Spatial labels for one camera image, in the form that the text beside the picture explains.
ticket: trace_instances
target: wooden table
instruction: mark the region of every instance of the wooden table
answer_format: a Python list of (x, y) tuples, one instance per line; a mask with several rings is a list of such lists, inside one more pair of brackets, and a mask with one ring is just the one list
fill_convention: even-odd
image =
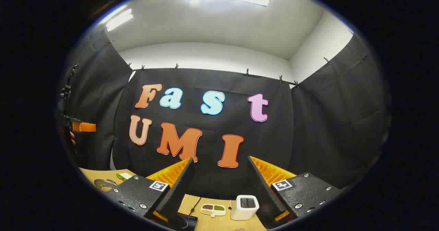
[[(96, 170), (86, 170), (80, 168), (83, 174), (89, 179), (93, 184), (94, 180), (102, 179), (102, 180), (112, 180), (116, 182), (116, 184), (120, 184), (121, 181), (116, 173), (129, 173), (130, 175), (136, 175), (130, 170), (112, 170), (112, 171), (96, 171)], [(181, 201), (180, 208), (178, 212), (182, 214), (189, 215), (191, 209), (195, 206), (200, 197), (192, 196), (186, 194), (183, 200)], [(226, 215), (221, 217), (210, 217), (210, 215), (205, 215), (200, 212), (201, 206), (203, 204), (218, 204), (226, 207)], [(235, 200), (232, 200), (232, 206), (235, 206)], [(261, 221), (259, 221), (256, 215), (253, 216), (250, 220), (232, 220), (230, 218), (231, 210), (229, 208), (229, 200), (219, 200), (219, 199), (211, 199), (211, 198), (201, 198), (197, 206), (195, 207), (195, 211), (192, 212), (192, 216), (198, 217), (198, 222), (195, 227), (195, 231), (235, 231), (237, 229), (244, 229), (245, 231), (266, 231), (265, 227), (262, 225)]]
[[(189, 215), (191, 209), (199, 199), (200, 197), (186, 194), (181, 202), (178, 212)], [(232, 200), (232, 206), (235, 206), (235, 202), (235, 200)], [(226, 215), (221, 217), (210, 217), (210, 215), (205, 215), (200, 212), (203, 204), (223, 205), (226, 207)], [(195, 207), (195, 211), (191, 214), (191, 216), (198, 217), (195, 231), (235, 231), (237, 229), (244, 229), (245, 231), (266, 231), (256, 215), (250, 220), (236, 221), (230, 218), (230, 211), (229, 200), (201, 198), (200, 202)]]

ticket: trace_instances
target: black curtain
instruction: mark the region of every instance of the black curtain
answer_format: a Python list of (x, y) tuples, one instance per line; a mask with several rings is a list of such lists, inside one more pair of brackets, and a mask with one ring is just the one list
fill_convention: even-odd
[[(162, 84), (163, 89), (155, 94), (148, 107), (136, 108), (135, 104), (145, 84)], [(163, 107), (160, 99), (166, 89), (182, 90), (181, 106), (177, 109)], [(203, 95), (207, 91), (223, 92), (225, 100), (218, 115), (205, 115), (200, 110)], [(262, 123), (251, 118), (251, 103), (248, 98), (262, 94), (268, 105), (262, 113), (268, 119)], [(246, 77), (243, 73), (172, 68), (136, 70), (127, 84), (116, 112), (116, 139), (113, 161), (116, 169), (128, 168), (132, 172), (148, 176), (174, 163), (180, 162), (178, 155), (164, 155), (157, 152), (163, 135), (162, 123), (172, 123), (179, 138), (188, 128), (202, 131), (196, 145), (195, 175), (187, 193), (215, 199), (233, 199), (246, 194), (248, 187), (249, 155), (288, 168), (291, 156), (293, 129), (290, 86), (278, 79), (260, 76)], [(148, 118), (144, 145), (135, 144), (129, 137), (131, 115)], [(136, 133), (141, 137), (143, 124), (138, 122)], [(235, 168), (218, 165), (224, 152), (222, 136), (233, 134), (243, 137), (239, 145)]]
[(114, 116), (118, 101), (133, 72), (110, 43), (102, 26), (89, 31), (66, 59), (66, 69), (79, 64), (70, 80), (66, 113), (96, 124), (96, 132), (75, 134), (79, 167), (110, 170)]
[(289, 170), (342, 188), (376, 162), (390, 122), (390, 91), (366, 43), (353, 35), (327, 64), (291, 90)]

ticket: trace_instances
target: white ceiling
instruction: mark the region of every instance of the white ceiling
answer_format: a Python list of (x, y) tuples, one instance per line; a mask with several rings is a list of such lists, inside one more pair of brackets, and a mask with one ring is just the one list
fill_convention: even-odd
[(133, 19), (108, 33), (118, 51), (170, 42), (208, 42), (249, 48), (290, 60), (323, 8), (310, 0), (131, 0)]

